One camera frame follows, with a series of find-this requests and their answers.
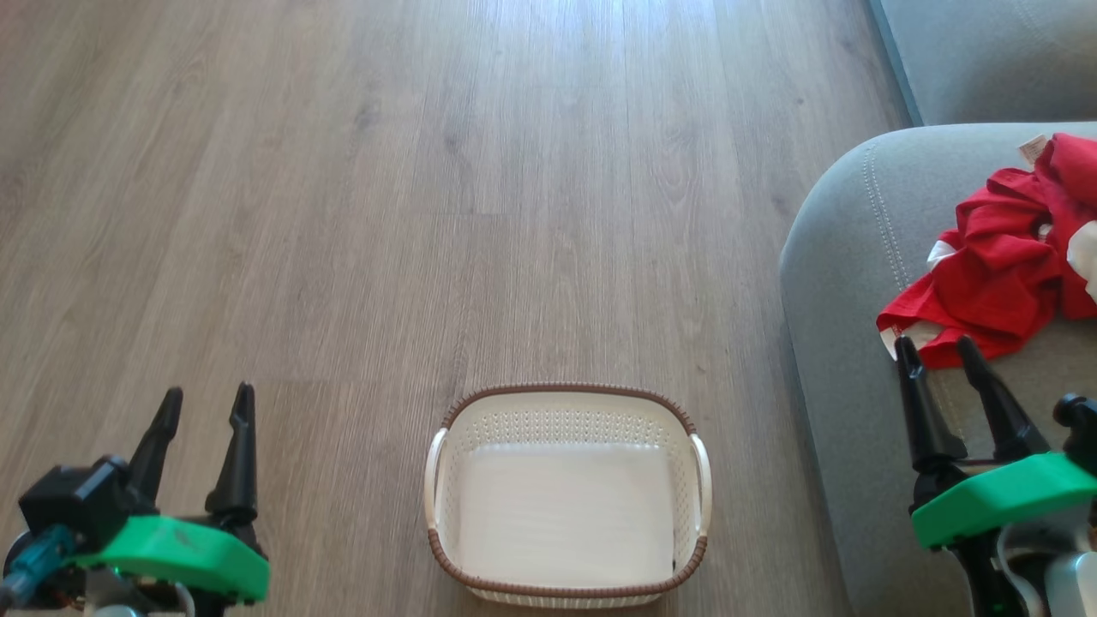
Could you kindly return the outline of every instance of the blue connector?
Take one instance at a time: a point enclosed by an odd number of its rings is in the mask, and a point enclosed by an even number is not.
[[[0,583],[0,607],[25,606],[75,550],[76,540],[67,527],[54,525],[43,531],[11,562],[11,573]]]

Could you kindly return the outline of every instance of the red cloth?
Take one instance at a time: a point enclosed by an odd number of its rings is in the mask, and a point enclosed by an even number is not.
[[[1034,171],[1000,169],[957,206],[957,249],[889,304],[877,326],[900,334],[918,322],[943,332],[919,352],[929,368],[958,367],[970,335],[994,358],[1020,349],[1054,316],[1097,316],[1086,281],[1066,262],[1071,236],[1097,220],[1097,142],[1055,134]],[[1051,224],[1041,242],[1041,225]]]

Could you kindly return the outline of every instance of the gray upholstery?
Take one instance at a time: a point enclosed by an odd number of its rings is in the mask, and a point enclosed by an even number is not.
[[[906,508],[909,470],[894,364],[875,329],[879,311],[926,272],[954,205],[1038,133],[1097,137],[1097,123],[929,126],[877,137],[847,154],[808,195],[784,253],[781,288],[841,569],[863,616],[964,616],[966,592],[948,554],[924,553]],[[1056,322],[995,362],[1054,444],[1059,396],[1097,396],[1097,322]],[[973,456],[991,452],[962,373],[932,385]]]
[[[1094,0],[872,2],[916,124],[1097,116]]]

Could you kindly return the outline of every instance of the green bracket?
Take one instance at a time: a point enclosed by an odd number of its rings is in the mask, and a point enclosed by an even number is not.
[[[102,551],[67,563],[108,565],[238,602],[265,599],[271,573],[270,563],[235,536],[166,516],[131,516]]]
[[[932,549],[1094,496],[1097,478],[1066,455],[1033,455],[964,480],[914,511],[911,520],[918,542]]]

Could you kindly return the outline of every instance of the basket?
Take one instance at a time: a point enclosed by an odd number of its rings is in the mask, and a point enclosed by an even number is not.
[[[479,597],[636,606],[700,565],[712,476],[693,423],[658,394],[512,385],[450,408],[423,508],[438,563]]]

